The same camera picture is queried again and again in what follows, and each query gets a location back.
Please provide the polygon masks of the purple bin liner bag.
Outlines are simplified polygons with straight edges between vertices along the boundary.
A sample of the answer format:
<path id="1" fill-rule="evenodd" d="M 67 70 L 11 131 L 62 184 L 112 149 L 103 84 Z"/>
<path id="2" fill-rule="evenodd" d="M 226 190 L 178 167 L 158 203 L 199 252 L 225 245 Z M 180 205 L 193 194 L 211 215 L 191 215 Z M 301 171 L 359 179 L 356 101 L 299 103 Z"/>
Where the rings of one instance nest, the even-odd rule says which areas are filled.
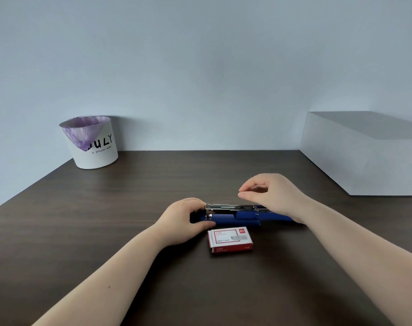
<path id="1" fill-rule="evenodd" d="M 87 152 L 108 122 L 110 118 L 104 115 L 79 116 L 60 123 L 59 127 L 77 148 Z"/>

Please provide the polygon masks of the person's right forearm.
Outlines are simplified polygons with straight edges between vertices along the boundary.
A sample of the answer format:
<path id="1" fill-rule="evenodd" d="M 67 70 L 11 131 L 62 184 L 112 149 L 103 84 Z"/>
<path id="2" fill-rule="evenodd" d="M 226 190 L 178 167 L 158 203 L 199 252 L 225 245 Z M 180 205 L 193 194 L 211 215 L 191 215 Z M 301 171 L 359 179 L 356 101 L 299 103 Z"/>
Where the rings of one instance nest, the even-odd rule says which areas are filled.
<path id="1" fill-rule="evenodd" d="M 395 325 L 412 326 L 412 253 L 305 195 L 298 218 Z"/>

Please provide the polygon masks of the white waste bin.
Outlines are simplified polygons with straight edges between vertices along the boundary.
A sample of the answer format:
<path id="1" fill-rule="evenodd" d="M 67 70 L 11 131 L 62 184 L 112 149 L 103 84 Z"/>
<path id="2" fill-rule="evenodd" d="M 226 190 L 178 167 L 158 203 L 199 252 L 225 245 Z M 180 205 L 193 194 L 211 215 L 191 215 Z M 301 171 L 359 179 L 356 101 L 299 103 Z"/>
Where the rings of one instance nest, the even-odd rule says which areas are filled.
<path id="1" fill-rule="evenodd" d="M 77 148 L 65 135 L 68 149 L 76 166 L 84 170 L 98 169 L 118 159 L 115 135 L 110 122 L 105 124 L 87 152 Z"/>

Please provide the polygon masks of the blue stapler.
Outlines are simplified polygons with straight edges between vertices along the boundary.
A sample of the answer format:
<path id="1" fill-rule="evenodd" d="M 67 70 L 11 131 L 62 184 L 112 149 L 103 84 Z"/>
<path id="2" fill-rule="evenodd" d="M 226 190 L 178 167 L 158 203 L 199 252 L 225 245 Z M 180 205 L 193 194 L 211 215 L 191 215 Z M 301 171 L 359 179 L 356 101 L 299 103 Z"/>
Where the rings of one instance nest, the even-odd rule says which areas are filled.
<path id="1" fill-rule="evenodd" d="M 262 205 L 206 204 L 190 214 L 190 222 L 213 221 L 217 226 L 255 226 L 261 221 L 290 221 L 285 215 L 270 211 Z"/>

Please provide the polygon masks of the red and white staple box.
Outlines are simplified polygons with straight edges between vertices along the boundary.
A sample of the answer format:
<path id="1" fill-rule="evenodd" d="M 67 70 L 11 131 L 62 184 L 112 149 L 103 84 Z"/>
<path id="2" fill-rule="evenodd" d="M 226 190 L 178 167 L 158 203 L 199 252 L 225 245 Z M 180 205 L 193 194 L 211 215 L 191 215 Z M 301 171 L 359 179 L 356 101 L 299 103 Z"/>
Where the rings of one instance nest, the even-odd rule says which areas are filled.
<path id="1" fill-rule="evenodd" d="M 251 251 L 253 241 L 246 226 L 207 231 L 212 254 Z"/>

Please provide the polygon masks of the white rectangular block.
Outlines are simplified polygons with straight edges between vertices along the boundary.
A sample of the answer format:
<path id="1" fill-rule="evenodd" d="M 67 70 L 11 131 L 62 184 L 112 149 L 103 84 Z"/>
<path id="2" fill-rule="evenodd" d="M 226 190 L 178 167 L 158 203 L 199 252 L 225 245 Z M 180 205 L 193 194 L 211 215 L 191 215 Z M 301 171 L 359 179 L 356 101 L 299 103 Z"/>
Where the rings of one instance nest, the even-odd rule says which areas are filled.
<path id="1" fill-rule="evenodd" d="M 412 196 L 412 122 L 372 111 L 307 114 L 300 151 L 351 196 Z"/>

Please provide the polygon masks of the person's right hand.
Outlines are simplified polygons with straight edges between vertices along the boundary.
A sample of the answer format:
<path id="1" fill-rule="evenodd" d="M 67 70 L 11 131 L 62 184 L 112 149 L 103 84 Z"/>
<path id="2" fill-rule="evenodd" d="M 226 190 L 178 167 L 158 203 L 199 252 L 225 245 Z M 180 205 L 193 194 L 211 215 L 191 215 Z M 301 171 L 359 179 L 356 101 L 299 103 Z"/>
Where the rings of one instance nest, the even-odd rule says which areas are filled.
<path id="1" fill-rule="evenodd" d="M 266 204 L 261 204 L 262 206 L 274 213 L 288 216 L 298 223 L 305 223 L 311 199 L 285 176 L 277 173 L 255 175 L 241 186 L 239 192 L 249 190 L 268 190 Z"/>

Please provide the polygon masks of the person's left forearm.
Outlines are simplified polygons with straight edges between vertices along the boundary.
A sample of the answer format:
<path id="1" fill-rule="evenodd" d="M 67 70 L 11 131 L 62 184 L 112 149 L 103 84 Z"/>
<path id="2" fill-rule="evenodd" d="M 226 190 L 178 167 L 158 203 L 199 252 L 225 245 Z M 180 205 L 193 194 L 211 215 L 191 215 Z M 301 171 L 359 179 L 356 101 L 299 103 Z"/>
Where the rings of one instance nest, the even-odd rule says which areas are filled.
<path id="1" fill-rule="evenodd" d="M 32 326 L 120 326 L 152 263 L 170 242 L 165 227 L 144 230 Z"/>

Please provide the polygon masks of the person's left hand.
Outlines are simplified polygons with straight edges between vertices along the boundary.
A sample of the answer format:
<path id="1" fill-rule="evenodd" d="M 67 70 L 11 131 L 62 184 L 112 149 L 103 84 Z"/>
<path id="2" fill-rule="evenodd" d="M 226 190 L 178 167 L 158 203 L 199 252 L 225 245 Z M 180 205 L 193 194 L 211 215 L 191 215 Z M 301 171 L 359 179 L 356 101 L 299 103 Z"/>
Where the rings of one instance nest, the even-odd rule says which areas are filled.
<path id="1" fill-rule="evenodd" d="M 172 203 L 151 227 L 156 245 L 161 249 L 184 243 L 202 232 L 192 232 L 190 214 L 205 209 L 198 198 L 186 198 Z"/>

